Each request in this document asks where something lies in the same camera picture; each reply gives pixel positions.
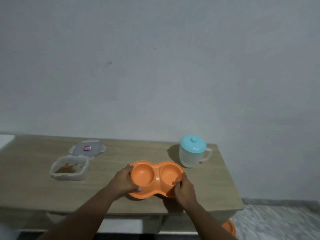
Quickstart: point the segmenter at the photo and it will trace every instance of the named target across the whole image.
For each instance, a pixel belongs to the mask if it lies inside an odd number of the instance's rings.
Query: blue lid
[[[181,146],[192,153],[202,153],[206,150],[206,142],[197,135],[186,135],[180,140]]]

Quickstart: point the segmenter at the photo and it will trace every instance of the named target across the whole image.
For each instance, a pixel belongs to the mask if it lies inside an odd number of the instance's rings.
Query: wooden tabletop
[[[83,181],[57,181],[51,165],[87,138],[18,136],[0,152],[0,207],[72,212],[107,185],[114,174],[135,161],[179,160],[178,143],[100,139],[107,149],[91,161]],[[244,206],[221,153],[215,144],[211,158],[184,168],[194,184],[198,202],[208,211],[238,210]],[[177,210],[174,199],[152,196],[145,200],[120,198],[109,214],[166,214]]]

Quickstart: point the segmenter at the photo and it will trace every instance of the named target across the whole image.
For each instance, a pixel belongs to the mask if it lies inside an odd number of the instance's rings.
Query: pitcher handle
[[[212,150],[210,148],[207,148],[206,151],[209,151],[209,155],[207,157],[205,157],[205,158],[202,158],[201,162],[207,161],[210,158],[211,154],[212,154]]]

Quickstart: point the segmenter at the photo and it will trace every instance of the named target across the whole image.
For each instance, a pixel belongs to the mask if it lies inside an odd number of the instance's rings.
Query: person's left hand
[[[129,174],[134,169],[134,166],[130,166],[128,164],[125,168],[118,171],[113,179],[108,183],[106,188],[108,189],[109,193],[113,195],[114,200],[123,196],[126,193],[136,191],[140,192],[141,187],[134,184],[129,177]]]

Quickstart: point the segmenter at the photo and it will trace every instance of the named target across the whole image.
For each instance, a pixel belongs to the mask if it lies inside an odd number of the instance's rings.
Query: person
[[[141,190],[130,180],[133,168],[128,164],[118,171],[107,186],[98,191],[79,209],[42,234],[38,240],[93,239],[111,204],[129,192]],[[198,203],[194,185],[188,180],[186,173],[182,174],[181,181],[176,180],[174,192],[177,202],[191,218],[201,239],[236,239]]]

